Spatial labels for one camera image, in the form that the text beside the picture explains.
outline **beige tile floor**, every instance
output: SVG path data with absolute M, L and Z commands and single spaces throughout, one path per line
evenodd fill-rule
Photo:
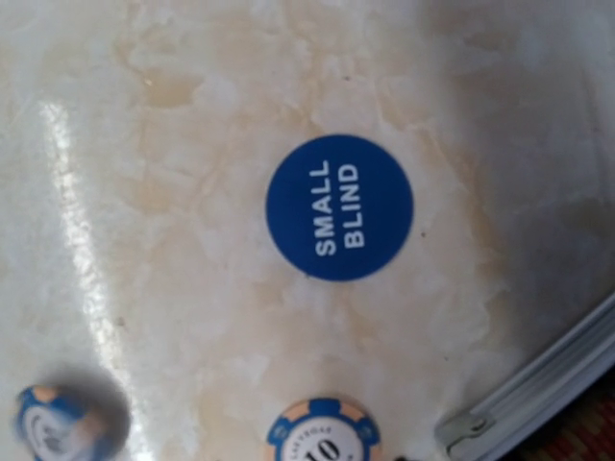
M 329 392 L 385 459 L 438 458 L 436 423 L 615 280 L 614 82 L 611 0 L 0 0 L 0 423 L 88 366 L 129 396 L 123 460 L 259 459 Z M 417 213 L 331 284 L 263 197 L 340 132 L 393 153 Z

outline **blurry poker chip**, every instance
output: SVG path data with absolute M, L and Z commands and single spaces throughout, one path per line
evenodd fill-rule
M 104 461 L 105 425 L 58 389 L 34 386 L 18 397 L 15 428 L 36 461 Z
M 380 461 L 374 420 L 348 400 L 304 400 L 288 408 L 267 435 L 265 461 Z

